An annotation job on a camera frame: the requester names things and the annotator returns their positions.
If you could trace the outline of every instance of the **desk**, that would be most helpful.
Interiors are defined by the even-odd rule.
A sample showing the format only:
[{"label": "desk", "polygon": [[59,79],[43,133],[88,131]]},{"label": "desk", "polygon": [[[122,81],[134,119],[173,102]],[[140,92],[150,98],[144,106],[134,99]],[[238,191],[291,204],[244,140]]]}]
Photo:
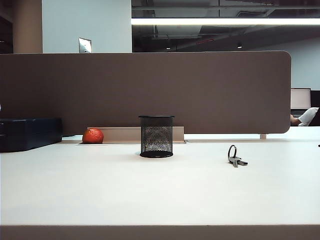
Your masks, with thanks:
[{"label": "desk", "polygon": [[252,136],[186,134],[161,159],[76,140],[2,153],[1,239],[319,239],[320,127]]}]

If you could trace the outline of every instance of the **white wall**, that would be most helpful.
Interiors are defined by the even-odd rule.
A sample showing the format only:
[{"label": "white wall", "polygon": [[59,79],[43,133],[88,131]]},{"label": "white wall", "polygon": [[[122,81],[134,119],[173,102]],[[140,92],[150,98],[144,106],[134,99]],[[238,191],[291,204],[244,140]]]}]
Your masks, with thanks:
[{"label": "white wall", "polygon": [[130,0],[42,0],[43,53],[78,53],[78,38],[93,53],[131,53]]},{"label": "white wall", "polygon": [[260,47],[253,50],[285,50],[291,55],[291,86],[320,90],[320,37]]}]

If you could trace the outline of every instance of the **key ring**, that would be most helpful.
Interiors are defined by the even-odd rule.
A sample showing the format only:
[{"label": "key ring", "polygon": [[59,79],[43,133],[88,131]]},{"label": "key ring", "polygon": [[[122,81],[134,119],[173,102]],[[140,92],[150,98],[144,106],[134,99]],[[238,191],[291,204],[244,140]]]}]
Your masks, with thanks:
[{"label": "key ring", "polygon": [[233,158],[235,158],[236,155],[237,155],[237,148],[236,148],[236,146],[235,146],[235,145],[231,145],[230,148],[229,148],[229,151],[228,151],[228,158],[230,158],[230,151],[231,151],[232,147],[234,147]]}]

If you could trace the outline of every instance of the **office chair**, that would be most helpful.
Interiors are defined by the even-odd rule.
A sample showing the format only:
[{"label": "office chair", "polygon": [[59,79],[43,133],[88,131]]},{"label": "office chair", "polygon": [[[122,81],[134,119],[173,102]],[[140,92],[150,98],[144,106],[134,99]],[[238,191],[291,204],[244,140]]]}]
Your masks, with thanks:
[{"label": "office chair", "polygon": [[310,122],[309,126],[320,126],[320,108],[319,110],[316,112],[314,118],[312,119],[312,121]]}]

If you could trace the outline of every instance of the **orange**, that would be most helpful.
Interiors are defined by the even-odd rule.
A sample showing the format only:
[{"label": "orange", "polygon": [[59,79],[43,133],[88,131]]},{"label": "orange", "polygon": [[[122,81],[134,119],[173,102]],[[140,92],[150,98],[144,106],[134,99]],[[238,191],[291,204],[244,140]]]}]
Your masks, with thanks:
[{"label": "orange", "polygon": [[84,144],[102,144],[104,141],[104,133],[98,128],[89,128],[82,136]]}]

